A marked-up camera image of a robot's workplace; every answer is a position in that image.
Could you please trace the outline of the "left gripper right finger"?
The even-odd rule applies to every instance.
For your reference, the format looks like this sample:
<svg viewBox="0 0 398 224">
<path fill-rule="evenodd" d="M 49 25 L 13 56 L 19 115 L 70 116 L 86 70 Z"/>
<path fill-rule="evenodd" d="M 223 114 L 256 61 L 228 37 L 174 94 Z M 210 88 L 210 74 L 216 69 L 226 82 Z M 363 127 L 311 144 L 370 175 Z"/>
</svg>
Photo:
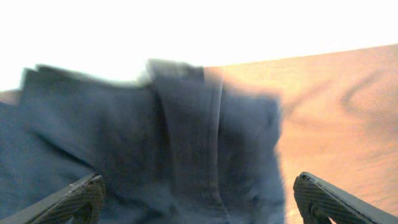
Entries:
<svg viewBox="0 0 398 224">
<path fill-rule="evenodd" d="M 293 190 L 304 224 L 397 224 L 396 216 L 309 172 L 296 177 Z"/>
</svg>

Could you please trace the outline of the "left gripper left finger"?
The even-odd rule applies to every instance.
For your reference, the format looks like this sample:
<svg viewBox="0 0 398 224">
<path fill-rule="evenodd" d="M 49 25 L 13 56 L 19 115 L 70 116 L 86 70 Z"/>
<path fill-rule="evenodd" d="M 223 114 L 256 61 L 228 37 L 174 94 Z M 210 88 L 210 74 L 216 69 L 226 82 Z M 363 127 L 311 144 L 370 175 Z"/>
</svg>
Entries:
<svg viewBox="0 0 398 224">
<path fill-rule="evenodd" d="M 90 174 L 1 220 L 1 224 L 97 224 L 105 195 L 103 177 Z"/>
</svg>

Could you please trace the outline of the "navy blue shorts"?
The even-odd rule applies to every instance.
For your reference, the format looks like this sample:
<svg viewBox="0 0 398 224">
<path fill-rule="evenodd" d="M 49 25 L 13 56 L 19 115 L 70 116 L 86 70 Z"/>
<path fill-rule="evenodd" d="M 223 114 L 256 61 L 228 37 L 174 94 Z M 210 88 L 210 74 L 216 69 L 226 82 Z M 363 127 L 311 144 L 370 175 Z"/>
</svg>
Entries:
<svg viewBox="0 0 398 224">
<path fill-rule="evenodd" d="M 105 128 L 112 195 L 133 223 L 283 223 L 270 96 L 231 90 L 202 67 L 151 59 L 150 84 L 125 90 Z"/>
</svg>

